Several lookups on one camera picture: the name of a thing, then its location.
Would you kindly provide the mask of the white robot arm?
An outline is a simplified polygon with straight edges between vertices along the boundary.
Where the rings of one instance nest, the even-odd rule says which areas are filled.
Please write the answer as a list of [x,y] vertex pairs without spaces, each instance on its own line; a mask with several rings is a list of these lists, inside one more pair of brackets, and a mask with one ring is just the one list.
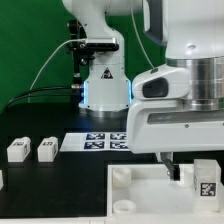
[[[126,112],[127,145],[166,165],[175,152],[224,150],[224,0],[62,0],[92,53],[81,111]],[[146,35],[166,47],[164,64],[124,73],[124,39],[106,17],[141,12]]]

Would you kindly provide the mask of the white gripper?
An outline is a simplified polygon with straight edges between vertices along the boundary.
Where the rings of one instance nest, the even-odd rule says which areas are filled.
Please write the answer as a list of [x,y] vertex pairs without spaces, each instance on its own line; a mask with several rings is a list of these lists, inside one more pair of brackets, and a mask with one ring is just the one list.
[[135,153],[160,153],[172,181],[180,167],[171,152],[224,150],[224,111],[185,111],[173,100],[135,100],[127,117],[127,145]]

